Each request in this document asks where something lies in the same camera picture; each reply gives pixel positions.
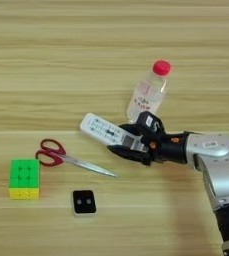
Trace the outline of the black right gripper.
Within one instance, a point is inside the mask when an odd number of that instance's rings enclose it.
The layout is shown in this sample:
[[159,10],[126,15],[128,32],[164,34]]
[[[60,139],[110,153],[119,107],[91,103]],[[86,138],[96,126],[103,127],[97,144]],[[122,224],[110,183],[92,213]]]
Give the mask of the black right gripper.
[[[135,136],[140,136],[140,128],[136,124],[122,124],[120,128]],[[186,164],[186,146],[188,132],[167,134],[165,132],[147,132],[142,135],[141,142],[147,146],[147,152],[132,150],[121,145],[109,145],[108,149],[127,160],[140,162],[150,166],[152,162],[166,161]]]

